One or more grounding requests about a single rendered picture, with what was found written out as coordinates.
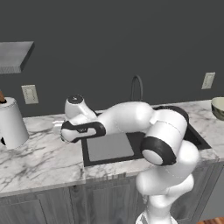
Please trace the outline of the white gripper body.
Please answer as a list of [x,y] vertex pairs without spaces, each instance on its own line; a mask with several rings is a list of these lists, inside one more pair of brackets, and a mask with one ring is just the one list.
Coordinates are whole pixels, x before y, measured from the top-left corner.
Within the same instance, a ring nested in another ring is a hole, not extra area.
[[53,127],[52,127],[52,131],[55,135],[59,135],[60,134],[60,130],[62,127],[62,124],[65,122],[65,120],[59,120],[59,121],[54,121]]

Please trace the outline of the black sink basin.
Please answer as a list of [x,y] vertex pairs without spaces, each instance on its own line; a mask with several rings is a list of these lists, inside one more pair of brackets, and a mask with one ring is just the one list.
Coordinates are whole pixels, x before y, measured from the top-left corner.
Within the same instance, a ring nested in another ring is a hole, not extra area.
[[174,165],[185,146],[204,150],[209,144],[176,106],[153,108],[144,102],[117,104],[97,116],[105,134],[81,141],[84,165],[104,165],[144,158],[154,165]]

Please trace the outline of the grey cabinet door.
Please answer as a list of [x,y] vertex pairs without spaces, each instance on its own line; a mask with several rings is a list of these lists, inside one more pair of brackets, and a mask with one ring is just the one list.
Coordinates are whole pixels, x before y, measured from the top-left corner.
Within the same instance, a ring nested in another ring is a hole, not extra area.
[[119,178],[70,189],[75,224],[135,224],[136,178]]
[[171,208],[171,214],[178,224],[196,224],[200,220],[223,167],[224,162],[219,162],[193,172],[193,189],[181,196]]
[[0,198],[0,224],[74,224],[65,191],[54,189]]

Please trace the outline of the dark arched tap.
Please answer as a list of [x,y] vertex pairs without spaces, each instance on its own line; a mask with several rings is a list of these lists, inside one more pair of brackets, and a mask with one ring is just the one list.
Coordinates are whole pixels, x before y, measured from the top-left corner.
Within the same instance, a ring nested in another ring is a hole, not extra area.
[[139,89],[140,89],[140,99],[139,101],[141,102],[144,97],[144,87],[143,87],[143,82],[142,79],[139,75],[134,75],[131,81],[131,90],[130,90],[130,100],[133,102],[134,101],[134,92],[135,92],[135,82],[138,81],[139,84]]

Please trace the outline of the white wall socket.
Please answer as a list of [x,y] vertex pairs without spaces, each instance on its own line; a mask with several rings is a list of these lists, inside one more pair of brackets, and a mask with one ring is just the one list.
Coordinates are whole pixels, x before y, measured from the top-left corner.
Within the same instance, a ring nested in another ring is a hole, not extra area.
[[214,76],[215,76],[215,72],[206,73],[201,88],[202,89],[211,88],[213,85]]
[[23,95],[24,95],[24,101],[26,104],[38,104],[39,103],[37,90],[34,85],[23,85],[22,91],[23,91]]

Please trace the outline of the grey wall shelf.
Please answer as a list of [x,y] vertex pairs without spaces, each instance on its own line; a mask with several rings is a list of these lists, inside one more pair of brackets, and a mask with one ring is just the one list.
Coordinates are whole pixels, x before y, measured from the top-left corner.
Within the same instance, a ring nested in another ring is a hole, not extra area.
[[33,41],[0,42],[0,74],[20,74],[34,47]]

